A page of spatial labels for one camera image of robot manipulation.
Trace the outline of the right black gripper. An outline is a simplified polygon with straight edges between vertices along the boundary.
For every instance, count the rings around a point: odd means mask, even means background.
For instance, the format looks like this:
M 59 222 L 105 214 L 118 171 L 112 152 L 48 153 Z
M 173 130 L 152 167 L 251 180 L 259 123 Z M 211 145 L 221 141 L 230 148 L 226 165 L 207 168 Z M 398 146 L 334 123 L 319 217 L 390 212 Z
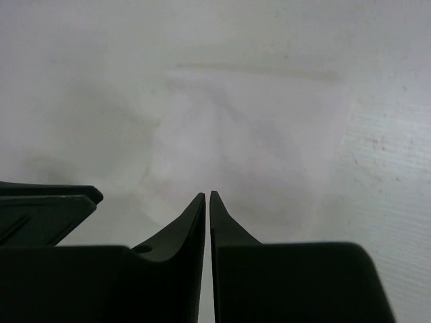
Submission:
M 196 322 L 205 196 L 134 248 L 54 246 L 103 200 L 88 185 L 1 183 L 2 322 Z

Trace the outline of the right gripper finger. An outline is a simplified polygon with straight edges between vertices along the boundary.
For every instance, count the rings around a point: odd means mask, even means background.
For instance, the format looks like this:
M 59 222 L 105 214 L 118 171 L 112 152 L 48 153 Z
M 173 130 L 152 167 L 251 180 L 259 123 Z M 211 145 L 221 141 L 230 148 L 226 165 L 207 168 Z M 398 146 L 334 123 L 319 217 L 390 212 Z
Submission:
M 217 322 L 394 322 L 376 267 L 351 242 L 263 244 L 209 202 Z

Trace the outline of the white tank top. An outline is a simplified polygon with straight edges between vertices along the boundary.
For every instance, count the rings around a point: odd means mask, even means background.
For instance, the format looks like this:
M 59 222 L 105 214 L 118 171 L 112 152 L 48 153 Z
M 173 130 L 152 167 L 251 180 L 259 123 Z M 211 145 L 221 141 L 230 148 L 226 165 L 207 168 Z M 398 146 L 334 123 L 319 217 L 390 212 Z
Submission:
M 198 192 L 220 193 L 263 242 L 311 238 L 352 104 L 323 75 L 175 69 L 141 183 L 158 221 Z

